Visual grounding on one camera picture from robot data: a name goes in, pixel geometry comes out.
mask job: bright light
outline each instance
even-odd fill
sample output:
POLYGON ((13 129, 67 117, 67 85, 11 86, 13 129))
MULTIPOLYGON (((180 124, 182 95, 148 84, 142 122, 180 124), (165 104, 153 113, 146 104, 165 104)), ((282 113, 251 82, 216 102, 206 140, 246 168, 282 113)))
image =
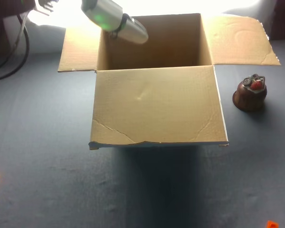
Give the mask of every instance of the bright light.
MULTIPOLYGON (((260 0, 115 0, 130 16, 203 13, 217 14, 235 8, 249 7, 260 0)), ((72 27, 89 23, 81 11, 81 0, 60 0, 50 16, 31 11, 28 18, 37 25, 72 27)))

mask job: figurine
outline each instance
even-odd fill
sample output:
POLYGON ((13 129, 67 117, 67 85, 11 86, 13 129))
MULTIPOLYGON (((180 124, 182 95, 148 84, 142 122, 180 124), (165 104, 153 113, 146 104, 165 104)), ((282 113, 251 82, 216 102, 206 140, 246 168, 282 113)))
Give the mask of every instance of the figurine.
POLYGON ((266 95, 265 77, 254 74, 238 84, 232 101, 242 111, 258 111, 264 107, 266 95))

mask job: tabletop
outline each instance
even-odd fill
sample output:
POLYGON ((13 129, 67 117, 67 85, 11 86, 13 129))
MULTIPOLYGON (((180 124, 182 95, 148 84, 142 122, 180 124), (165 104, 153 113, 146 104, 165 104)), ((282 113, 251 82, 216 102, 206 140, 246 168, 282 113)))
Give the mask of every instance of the tabletop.
POLYGON ((57 73, 31 55, 0 81, 0 228, 285 227, 282 66, 215 66, 230 145, 89 151, 94 72, 57 73), (266 77, 266 107, 232 103, 243 78, 266 77))

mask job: red strawberry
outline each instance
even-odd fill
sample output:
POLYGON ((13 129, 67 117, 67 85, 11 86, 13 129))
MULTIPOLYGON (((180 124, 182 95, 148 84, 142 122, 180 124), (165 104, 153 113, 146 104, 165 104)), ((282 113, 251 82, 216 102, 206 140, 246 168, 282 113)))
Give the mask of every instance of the red strawberry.
POLYGON ((263 88, 263 84, 261 81, 255 81, 252 83, 252 85, 250 86, 250 88, 252 90, 259 90, 259 89, 262 89, 263 88))

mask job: cable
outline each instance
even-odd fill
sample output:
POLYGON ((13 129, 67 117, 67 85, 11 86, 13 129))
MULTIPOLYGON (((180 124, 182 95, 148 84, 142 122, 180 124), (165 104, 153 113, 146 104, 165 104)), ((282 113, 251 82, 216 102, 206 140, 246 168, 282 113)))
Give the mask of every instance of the cable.
POLYGON ((4 66, 4 65, 9 61, 10 57, 14 54, 15 50, 17 49, 18 44, 19 44, 19 42, 20 42, 20 38, 21 38, 21 36, 22 36, 22 34, 23 34, 23 29, 24 29, 25 23, 26 23, 26 21, 27 21, 28 14, 29 14, 28 12, 26 12, 26 13, 24 14, 23 22, 22 22, 22 24, 21 24, 20 31, 19 31, 19 33, 18 33, 18 35, 17 35, 17 39, 16 39, 16 41, 15 41, 13 47, 12 47, 12 50, 9 52, 8 56, 6 57, 6 59, 5 59, 2 63, 0 63, 0 68, 1 68, 2 66, 4 66))
POLYGON ((26 50, 25 50, 25 54, 24 54, 24 57, 23 57, 23 60, 22 62, 15 68, 13 69, 11 72, 3 75, 3 76, 0 76, 0 80, 2 79, 5 79, 7 77, 10 77, 12 76, 14 73, 16 73, 17 71, 19 71, 23 65, 25 64, 25 62, 27 61, 28 59, 28 56, 29 56, 29 35, 28 35, 28 31, 27 31, 27 28, 25 27, 25 21, 22 20, 21 16, 20 15, 17 15, 17 18, 18 18, 18 21, 20 22, 21 24, 21 27, 23 27, 23 33, 24 33, 24 37, 25 37, 25 43, 26 43, 26 50))

